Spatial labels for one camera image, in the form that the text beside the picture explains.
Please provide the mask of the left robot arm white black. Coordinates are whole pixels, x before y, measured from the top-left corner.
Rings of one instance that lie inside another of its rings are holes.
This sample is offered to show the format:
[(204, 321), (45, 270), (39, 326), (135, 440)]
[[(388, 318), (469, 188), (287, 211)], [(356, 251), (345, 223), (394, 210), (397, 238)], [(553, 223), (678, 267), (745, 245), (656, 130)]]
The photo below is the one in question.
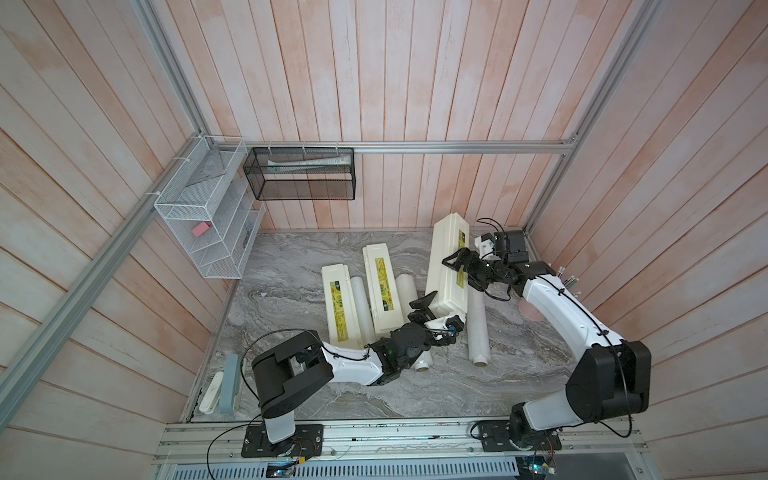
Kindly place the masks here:
[(408, 322), (361, 350), (333, 346), (315, 330), (301, 330), (257, 355), (251, 371), (269, 444), (277, 446), (296, 433), (294, 411), (325, 385), (386, 385), (416, 364), (433, 347), (456, 342), (464, 330), (461, 313), (438, 317), (428, 306), (434, 292), (410, 303)]

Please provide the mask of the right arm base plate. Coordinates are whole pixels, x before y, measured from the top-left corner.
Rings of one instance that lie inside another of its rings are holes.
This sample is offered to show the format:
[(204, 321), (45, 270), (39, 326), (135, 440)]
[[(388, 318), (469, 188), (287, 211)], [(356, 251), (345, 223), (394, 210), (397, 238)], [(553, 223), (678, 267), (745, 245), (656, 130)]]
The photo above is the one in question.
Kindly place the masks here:
[(517, 420), (481, 420), (473, 425), (472, 436), (484, 452), (559, 451), (562, 442), (556, 430), (530, 430)]

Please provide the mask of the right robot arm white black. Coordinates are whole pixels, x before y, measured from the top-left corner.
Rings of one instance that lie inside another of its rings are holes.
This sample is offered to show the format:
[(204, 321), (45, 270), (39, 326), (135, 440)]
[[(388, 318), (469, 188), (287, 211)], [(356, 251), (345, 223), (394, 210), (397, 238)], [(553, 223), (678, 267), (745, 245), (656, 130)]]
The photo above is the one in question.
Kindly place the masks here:
[(464, 273), (477, 291), (484, 292), (492, 283), (507, 285), (550, 322), (578, 360), (559, 391), (512, 408), (508, 435), (516, 448), (531, 449), (559, 428), (629, 418), (647, 410), (650, 350), (600, 322), (547, 263), (487, 260), (466, 247), (437, 258), (443, 267)]

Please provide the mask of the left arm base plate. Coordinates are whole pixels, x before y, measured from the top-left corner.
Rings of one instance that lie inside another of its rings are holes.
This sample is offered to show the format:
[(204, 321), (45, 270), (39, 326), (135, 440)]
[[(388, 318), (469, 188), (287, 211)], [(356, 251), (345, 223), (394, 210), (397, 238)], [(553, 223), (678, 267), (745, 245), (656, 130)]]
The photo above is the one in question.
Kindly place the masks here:
[(324, 426), (299, 424), (295, 432), (277, 443), (269, 441), (266, 427), (253, 424), (246, 428), (241, 449), (243, 458), (277, 458), (282, 456), (310, 459), (322, 454)]

